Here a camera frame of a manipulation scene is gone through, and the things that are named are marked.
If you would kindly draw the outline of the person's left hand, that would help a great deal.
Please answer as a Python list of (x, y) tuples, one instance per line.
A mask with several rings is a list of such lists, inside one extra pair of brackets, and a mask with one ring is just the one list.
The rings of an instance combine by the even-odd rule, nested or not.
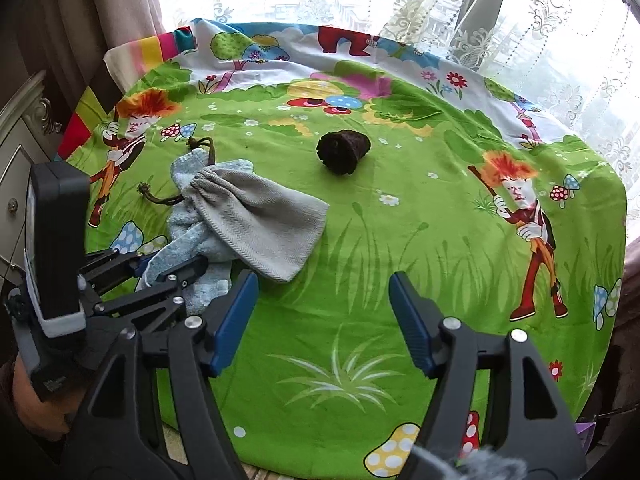
[(85, 393), (84, 385), (71, 386), (41, 401), (32, 388), (20, 354), (1, 367), (1, 414), (49, 441), (60, 440), (70, 432), (70, 422)]

